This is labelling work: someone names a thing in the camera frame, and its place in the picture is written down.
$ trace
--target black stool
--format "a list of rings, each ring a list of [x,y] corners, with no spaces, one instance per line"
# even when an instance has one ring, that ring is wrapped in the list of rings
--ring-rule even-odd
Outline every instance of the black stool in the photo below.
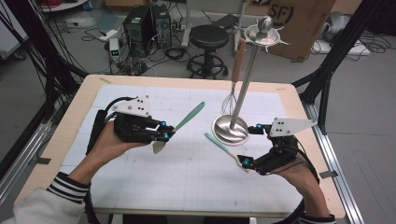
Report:
[[[216,75],[220,72],[224,76],[228,75],[228,68],[224,65],[223,60],[211,54],[228,43],[228,34],[225,30],[214,25],[195,26],[190,32],[190,42],[205,51],[204,54],[192,57],[187,63],[187,69],[192,72],[190,78],[197,75],[203,78],[213,77],[213,79],[216,79]],[[200,57],[204,57],[203,63],[202,60],[200,62],[197,61]]]

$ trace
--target metal pole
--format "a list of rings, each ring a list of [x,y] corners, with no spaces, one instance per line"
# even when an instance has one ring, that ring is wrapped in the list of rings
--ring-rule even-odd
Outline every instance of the metal pole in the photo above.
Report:
[[[257,55],[259,54],[260,48],[261,48],[260,46],[254,45],[253,52],[250,55],[250,59],[249,59],[248,65],[247,65],[247,73],[245,74],[244,82],[242,84],[241,91],[239,92],[235,109],[233,110],[233,115],[232,115],[231,124],[230,124],[231,130],[233,130],[235,128],[236,118],[238,118],[239,112],[241,111],[241,108],[242,108],[242,103],[244,103],[245,96],[248,91],[248,85],[250,84],[253,70],[254,70],[254,67],[256,66]]]

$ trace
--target striped sleeve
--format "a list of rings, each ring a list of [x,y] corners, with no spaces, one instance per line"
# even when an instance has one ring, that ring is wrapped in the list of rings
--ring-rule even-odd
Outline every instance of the striped sleeve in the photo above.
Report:
[[[76,180],[67,177],[67,174],[59,172],[47,188],[47,191],[73,203],[82,203],[89,189],[90,185],[78,183]]]
[[[308,217],[306,215],[301,215],[298,219],[299,224],[335,224],[335,217],[330,215],[330,217]]]

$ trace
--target whisk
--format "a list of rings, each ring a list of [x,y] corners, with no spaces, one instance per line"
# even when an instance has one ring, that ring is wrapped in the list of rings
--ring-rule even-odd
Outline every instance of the whisk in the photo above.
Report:
[[[236,49],[235,58],[233,60],[233,74],[231,76],[231,93],[225,98],[221,106],[222,115],[231,115],[233,113],[233,106],[236,104],[235,97],[235,85],[239,79],[239,73],[242,67],[242,61],[244,60],[246,40],[245,38],[240,38],[238,42],[238,48]]]

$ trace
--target green spatula handle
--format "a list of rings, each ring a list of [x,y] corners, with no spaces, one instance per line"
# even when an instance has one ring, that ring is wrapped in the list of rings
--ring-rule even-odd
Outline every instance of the green spatula handle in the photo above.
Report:
[[[185,125],[187,122],[189,122],[192,118],[195,117],[205,106],[205,102],[201,102],[196,106],[187,116],[184,118],[175,128],[175,131],[179,130],[183,125]]]
[[[230,153],[230,151],[228,150],[227,147],[225,147],[218,139],[216,139],[212,134],[210,133],[205,133],[205,136],[212,141],[214,144],[216,144],[216,146],[220,147],[221,149],[223,149],[224,151]]]

